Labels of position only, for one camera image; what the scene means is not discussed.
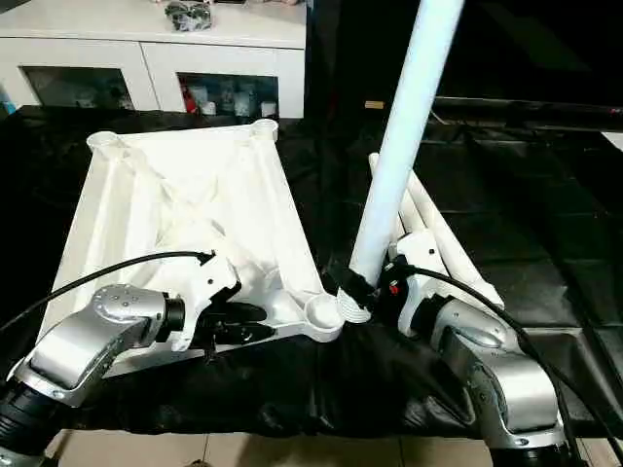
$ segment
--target shelf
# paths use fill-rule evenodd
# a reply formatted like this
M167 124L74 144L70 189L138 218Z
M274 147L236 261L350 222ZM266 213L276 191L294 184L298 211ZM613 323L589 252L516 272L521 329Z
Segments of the shelf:
M0 14L0 37L99 39L303 50L305 3L213 6L213 25L175 32L150 0L31 0Z

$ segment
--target white pole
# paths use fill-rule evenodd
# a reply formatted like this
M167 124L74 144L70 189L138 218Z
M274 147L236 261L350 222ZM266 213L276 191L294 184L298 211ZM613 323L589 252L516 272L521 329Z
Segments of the white pole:
M420 1L381 146L379 167L350 257L350 268L371 285L379 280L463 3L464 0ZM346 321L363 323L370 319L368 310L360 308L342 289L338 291L338 304Z

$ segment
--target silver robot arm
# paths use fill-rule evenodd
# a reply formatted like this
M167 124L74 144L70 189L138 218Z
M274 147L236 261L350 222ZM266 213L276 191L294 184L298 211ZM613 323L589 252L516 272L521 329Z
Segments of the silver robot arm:
M492 452L564 443L552 381L504 322L454 299L439 310L431 345L467 388Z
M0 464L34 467L115 358L166 340L184 325L184 303L129 285L98 290L91 302L54 326L20 362L0 400Z

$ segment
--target cabinet door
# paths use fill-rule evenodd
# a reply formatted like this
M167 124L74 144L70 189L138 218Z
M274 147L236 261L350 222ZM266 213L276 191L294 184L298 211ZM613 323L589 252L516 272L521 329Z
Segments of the cabinet door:
M305 51L141 44L162 110L303 117Z
M0 38L0 84L16 107L158 109L137 42Z

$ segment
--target black cloth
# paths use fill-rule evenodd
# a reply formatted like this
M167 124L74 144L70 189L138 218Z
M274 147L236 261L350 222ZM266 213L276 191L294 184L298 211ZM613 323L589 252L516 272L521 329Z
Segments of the black cloth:
M86 137L226 125L160 112L23 108L0 125L2 321L51 287L90 162ZM383 124L282 123L278 150L325 287L347 264ZM427 130L416 170L466 251L545 357L623 436L623 154L599 133ZM2 337L5 371L41 316ZM578 434L602 434L565 390ZM474 436L459 383L423 341L376 321L106 380L79 428Z

